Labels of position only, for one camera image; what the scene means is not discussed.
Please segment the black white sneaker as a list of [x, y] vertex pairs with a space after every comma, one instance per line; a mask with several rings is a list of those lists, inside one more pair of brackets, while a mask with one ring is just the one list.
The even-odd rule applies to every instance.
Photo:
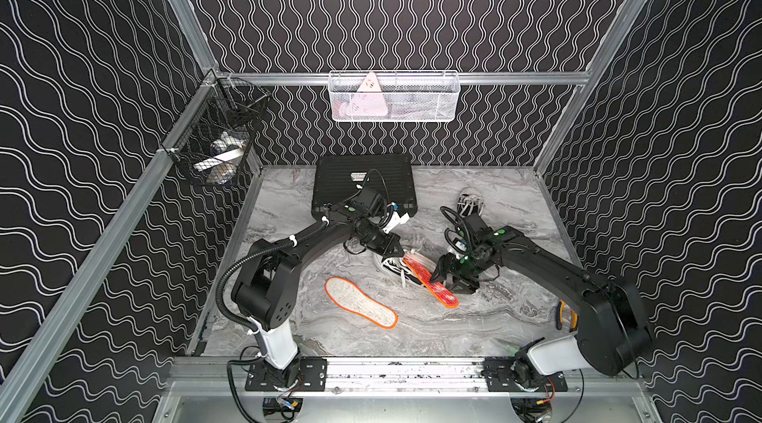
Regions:
[[456, 201], [456, 212], [462, 217], [471, 215], [481, 216], [484, 210], [484, 198], [482, 194], [472, 188], [466, 187], [460, 191]]
[[[424, 266], [428, 272], [433, 273], [436, 264], [422, 254], [420, 250], [416, 248], [406, 249], [406, 258], [412, 258], [416, 260], [420, 265]], [[403, 258], [383, 258], [379, 254], [373, 254], [373, 263], [376, 269], [386, 278], [389, 278], [393, 283], [399, 284], [401, 288], [408, 287], [421, 288], [423, 284], [421, 280], [414, 274], [413, 270], [404, 262]]]

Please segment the red patterned insole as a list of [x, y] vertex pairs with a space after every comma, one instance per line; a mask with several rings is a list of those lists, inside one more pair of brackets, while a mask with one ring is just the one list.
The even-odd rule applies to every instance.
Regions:
[[458, 308], [460, 300], [444, 286], [438, 282], [432, 282], [434, 262], [426, 258], [420, 252], [406, 252], [403, 263], [413, 272], [414, 276], [427, 288], [432, 296], [442, 303], [448, 309]]

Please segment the white insole orange edge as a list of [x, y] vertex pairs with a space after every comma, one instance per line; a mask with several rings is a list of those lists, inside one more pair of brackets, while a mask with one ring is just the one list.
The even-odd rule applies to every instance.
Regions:
[[341, 277], [332, 277], [325, 283], [325, 292], [339, 308], [358, 315], [383, 329], [396, 327], [399, 317], [391, 308], [366, 295], [355, 283]]

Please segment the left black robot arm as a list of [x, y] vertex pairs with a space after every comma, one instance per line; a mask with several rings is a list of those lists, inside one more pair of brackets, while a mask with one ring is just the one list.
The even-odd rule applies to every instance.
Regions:
[[252, 331], [261, 356], [233, 360], [252, 367], [263, 363], [277, 389], [296, 384], [300, 351], [289, 318], [302, 272], [317, 258], [352, 238], [381, 258], [402, 258], [400, 236], [385, 230], [394, 207], [387, 196], [367, 185], [327, 207], [307, 228], [277, 242], [260, 242], [222, 272], [214, 301], [220, 314]]

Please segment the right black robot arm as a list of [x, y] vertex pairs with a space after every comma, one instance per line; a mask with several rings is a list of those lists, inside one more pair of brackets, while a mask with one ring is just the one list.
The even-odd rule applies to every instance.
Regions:
[[462, 216], [442, 206], [452, 226], [444, 237], [450, 252], [441, 256], [432, 278], [454, 294], [474, 294], [484, 272], [518, 272], [552, 292], [577, 315], [567, 337], [536, 340], [513, 357], [510, 379], [536, 388], [550, 375], [594, 369], [608, 377], [622, 373], [651, 350], [655, 333], [636, 286], [605, 279], [559, 258], [512, 226], [494, 229], [480, 215]]

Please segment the black plastic tool case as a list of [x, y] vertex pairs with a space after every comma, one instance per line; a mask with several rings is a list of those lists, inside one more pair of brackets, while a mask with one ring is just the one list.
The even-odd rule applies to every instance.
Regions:
[[366, 185], [389, 203], [394, 202], [401, 216], [418, 213], [412, 158], [405, 153], [389, 153], [322, 156], [317, 161], [311, 215], [319, 219], [327, 204], [337, 204], [358, 192], [368, 172], [371, 176]]

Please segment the pink triangular card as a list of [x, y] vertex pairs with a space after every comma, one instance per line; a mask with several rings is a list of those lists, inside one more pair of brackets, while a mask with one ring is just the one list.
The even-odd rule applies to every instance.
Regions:
[[388, 115], [389, 107], [375, 72], [369, 72], [353, 94], [348, 113], [351, 117], [386, 117]]

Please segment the white items in black basket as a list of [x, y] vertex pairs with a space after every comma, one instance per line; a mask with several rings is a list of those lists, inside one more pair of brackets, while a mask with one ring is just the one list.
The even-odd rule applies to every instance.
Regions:
[[200, 173], [202, 183], [223, 185], [232, 180], [248, 144], [248, 139], [240, 133], [223, 131], [210, 145], [212, 155], [194, 164], [194, 170]]

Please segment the yellow handled pliers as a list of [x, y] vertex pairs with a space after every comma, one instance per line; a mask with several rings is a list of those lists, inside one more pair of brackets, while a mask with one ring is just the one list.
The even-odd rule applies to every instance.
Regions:
[[555, 326], [558, 331], [562, 331], [565, 328], [565, 324], [568, 324], [570, 333], [577, 331], [579, 327], [579, 315], [566, 302], [562, 300], [558, 302], [554, 316]]

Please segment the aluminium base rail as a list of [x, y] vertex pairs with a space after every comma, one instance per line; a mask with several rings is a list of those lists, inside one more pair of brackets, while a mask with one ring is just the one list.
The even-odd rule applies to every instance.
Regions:
[[536, 391], [509, 379], [509, 363], [498, 358], [316, 358], [303, 357], [295, 383], [278, 383], [263, 363], [232, 371], [244, 396], [283, 394], [324, 397], [635, 397], [641, 385], [594, 371], [564, 371], [546, 377]]

